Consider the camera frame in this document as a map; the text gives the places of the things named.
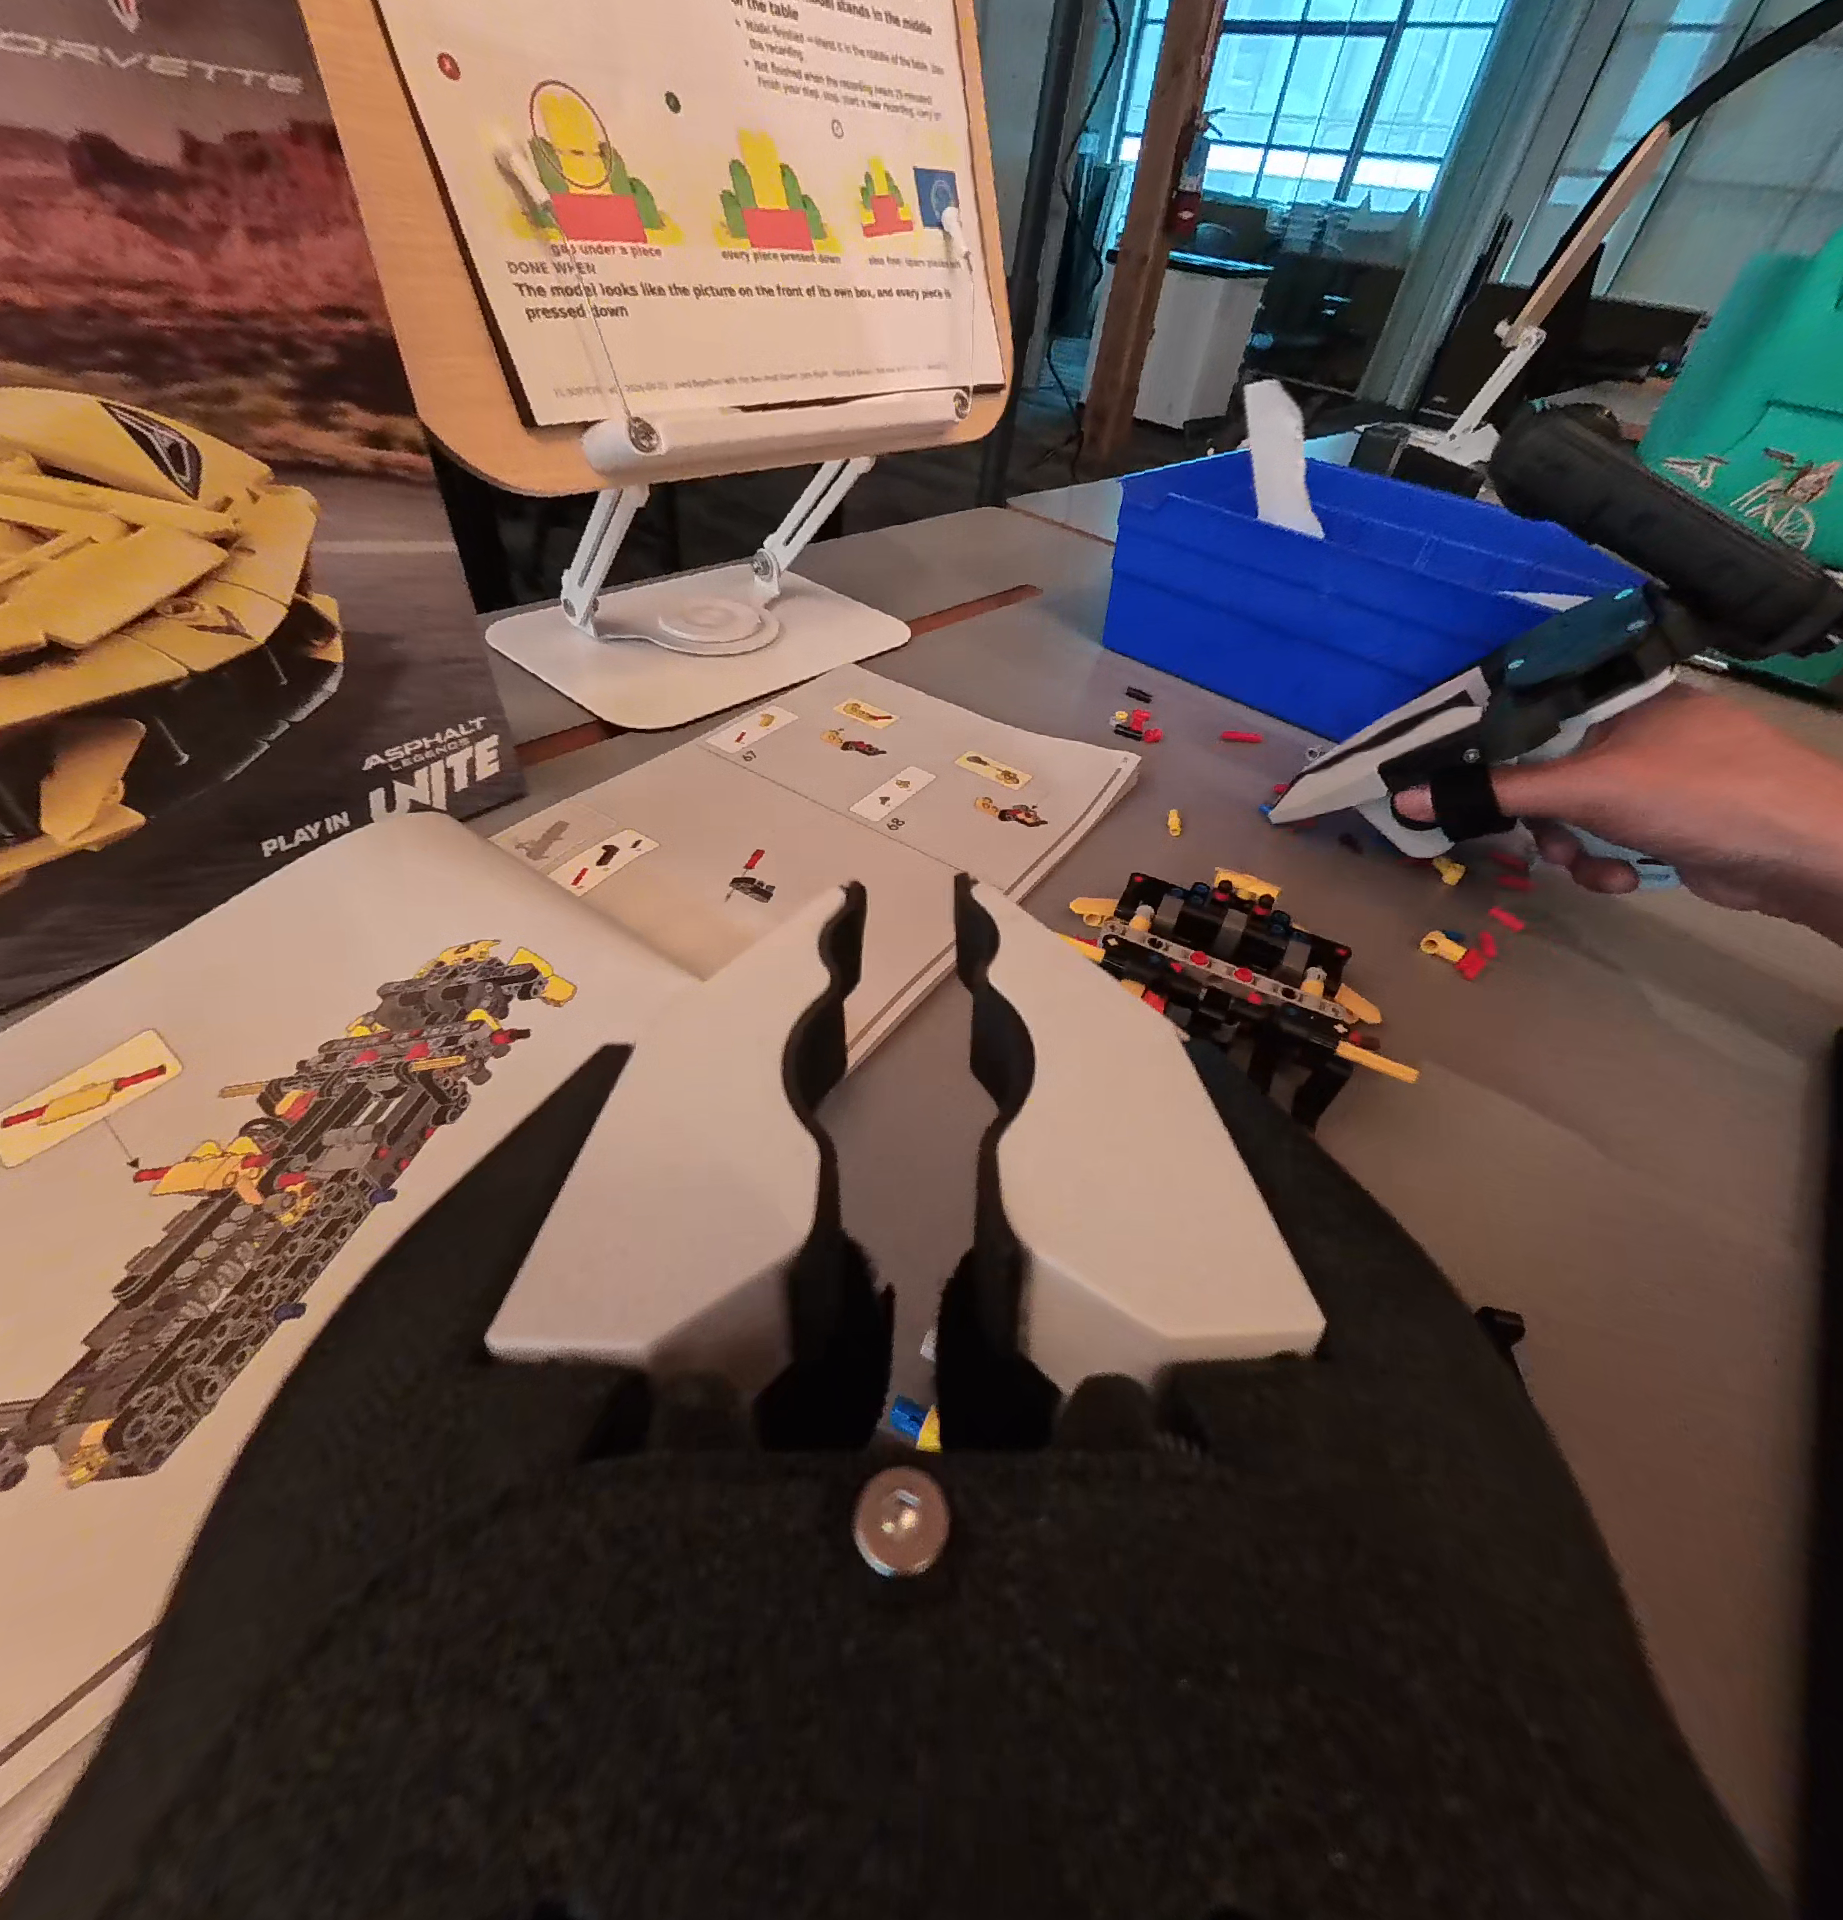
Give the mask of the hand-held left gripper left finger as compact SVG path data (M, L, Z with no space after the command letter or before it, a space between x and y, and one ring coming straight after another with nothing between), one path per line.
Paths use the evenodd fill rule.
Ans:
M766 1449L867 1447L891 1292L844 1226L822 1119L851 1064L867 930L867 884L826 886L654 1017L487 1331L493 1357L716 1379Z

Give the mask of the white paper slip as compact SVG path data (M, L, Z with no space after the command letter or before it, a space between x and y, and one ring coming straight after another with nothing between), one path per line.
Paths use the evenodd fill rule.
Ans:
M1272 377L1254 378L1244 390L1244 420L1258 523L1324 539L1308 479L1305 420L1295 396Z

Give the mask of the wooden post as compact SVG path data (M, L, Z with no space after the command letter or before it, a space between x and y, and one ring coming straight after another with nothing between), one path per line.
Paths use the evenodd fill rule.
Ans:
M1088 477L1112 472L1134 420L1173 250L1173 203L1196 136L1225 9L1225 1L1169 5L1094 383L1083 411L1079 468Z

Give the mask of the teal tote bag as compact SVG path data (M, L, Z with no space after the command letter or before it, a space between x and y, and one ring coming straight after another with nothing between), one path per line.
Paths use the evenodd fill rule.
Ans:
M1728 513L1723 501L1773 472L1764 447L1843 460L1843 226L1815 252L1757 252L1748 262L1688 351L1640 457L1658 474L1669 457L1730 457L1713 493L1664 474ZM1817 538L1804 553L1843 571L1843 472L1815 513Z

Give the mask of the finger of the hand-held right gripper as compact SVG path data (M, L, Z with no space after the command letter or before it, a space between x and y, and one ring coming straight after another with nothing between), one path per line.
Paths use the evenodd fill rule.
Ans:
M1360 812L1377 830L1413 830L1393 796L1434 777L1456 793L1459 830L1506 830L1484 760L1484 718L1506 669L1476 665L1313 753L1264 809L1272 825Z

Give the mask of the white board stand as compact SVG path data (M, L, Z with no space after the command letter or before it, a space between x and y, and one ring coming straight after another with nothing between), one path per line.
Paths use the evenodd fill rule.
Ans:
M615 587L649 486L599 493L558 602L498 616L492 650L622 733L664 733L910 642L910 624L795 563L872 457L824 463L744 563Z

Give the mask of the lego set box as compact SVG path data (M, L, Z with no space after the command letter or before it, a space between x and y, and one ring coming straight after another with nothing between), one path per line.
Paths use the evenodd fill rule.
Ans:
M0 1L0 1013L523 788L300 5Z

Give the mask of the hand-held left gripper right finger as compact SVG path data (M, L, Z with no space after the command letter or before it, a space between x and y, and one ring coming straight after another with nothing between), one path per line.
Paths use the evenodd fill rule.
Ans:
M1322 1307L1180 1028L975 876L954 932L993 1119L934 1322L943 1447L1045 1449L1091 1379L1313 1359Z

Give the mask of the person's right hand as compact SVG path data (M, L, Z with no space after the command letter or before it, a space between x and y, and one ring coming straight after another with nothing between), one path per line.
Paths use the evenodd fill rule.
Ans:
M1487 770L1497 809L1528 822L1536 851L1603 897L1640 888L1621 854L1653 854L1703 900L1804 916L1830 878L1841 767L1748 706L1676 688L1599 725L1574 752Z

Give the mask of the blue plastic bin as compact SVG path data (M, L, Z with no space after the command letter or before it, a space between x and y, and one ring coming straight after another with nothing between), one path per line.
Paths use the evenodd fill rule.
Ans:
M1257 512L1232 450L1122 482L1104 644L1340 741L1550 615L1644 581L1558 524L1309 463L1321 538Z

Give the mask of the lego instruction booklet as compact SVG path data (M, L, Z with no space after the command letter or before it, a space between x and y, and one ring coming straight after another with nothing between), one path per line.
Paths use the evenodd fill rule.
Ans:
M860 666L484 840L400 812L0 1032L0 1887L139 1673L271 1398L366 1268L602 1044L826 888L879 896L853 1063L1131 749Z

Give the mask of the scattered small lego pieces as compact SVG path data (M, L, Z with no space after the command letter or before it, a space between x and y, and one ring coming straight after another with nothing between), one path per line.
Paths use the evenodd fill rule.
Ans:
M1528 884L1514 854L1404 854L1356 813L1272 825L1264 816L1319 746L1251 708L1166 691L1159 708L1131 708L1116 738L1141 767L1108 813L1108 851L1084 854L1084 896L1115 897L1131 872L1193 884L1220 868L1276 882L1303 926L1351 945L1356 987L1384 982L1407 954L1474 980L1531 912L1509 900ZM1166 830L1183 812L1183 835Z

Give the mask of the white cabinet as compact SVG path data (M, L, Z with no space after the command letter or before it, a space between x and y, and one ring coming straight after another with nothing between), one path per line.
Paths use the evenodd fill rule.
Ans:
M1169 264L1134 418L1183 431L1225 420L1272 267L1193 254Z

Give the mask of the lego car chassis model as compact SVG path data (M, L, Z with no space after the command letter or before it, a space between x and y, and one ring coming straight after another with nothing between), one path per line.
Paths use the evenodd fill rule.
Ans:
M1115 897L1077 897L1069 945L1180 1034L1209 1044L1315 1131L1356 1078L1415 1086L1351 980L1352 948L1291 914L1281 888L1220 868L1193 884L1131 872Z

